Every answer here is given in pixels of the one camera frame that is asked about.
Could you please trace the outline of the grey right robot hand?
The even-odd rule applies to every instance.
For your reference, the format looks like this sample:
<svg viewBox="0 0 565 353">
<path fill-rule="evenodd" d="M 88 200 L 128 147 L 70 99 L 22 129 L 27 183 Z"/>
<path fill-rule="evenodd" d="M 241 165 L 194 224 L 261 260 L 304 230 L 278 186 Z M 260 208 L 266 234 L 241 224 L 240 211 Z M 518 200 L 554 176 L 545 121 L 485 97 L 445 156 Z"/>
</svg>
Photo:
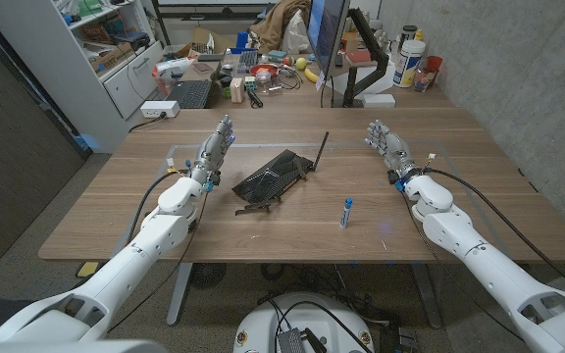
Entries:
<svg viewBox="0 0 565 353">
<path fill-rule="evenodd" d="M 414 162 L 408 144 L 380 120 L 369 123 L 365 141 L 377 150 L 387 166 L 390 184 L 405 186 L 422 169 Z"/>
</svg>

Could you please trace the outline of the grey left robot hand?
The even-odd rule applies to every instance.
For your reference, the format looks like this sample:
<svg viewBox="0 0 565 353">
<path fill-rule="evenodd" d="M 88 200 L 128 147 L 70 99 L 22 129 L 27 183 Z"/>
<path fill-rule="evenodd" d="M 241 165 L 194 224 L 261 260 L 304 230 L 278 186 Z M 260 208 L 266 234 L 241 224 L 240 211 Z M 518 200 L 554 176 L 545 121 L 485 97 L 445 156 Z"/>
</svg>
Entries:
<svg viewBox="0 0 565 353">
<path fill-rule="evenodd" d="M 200 145 L 189 177 L 202 185 L 207 185 L 208 182 L 218 185 L 220 168 L 234 140 L 232 120 L 228 115 L 224 115 L 214 131 Z"/>
</svg>

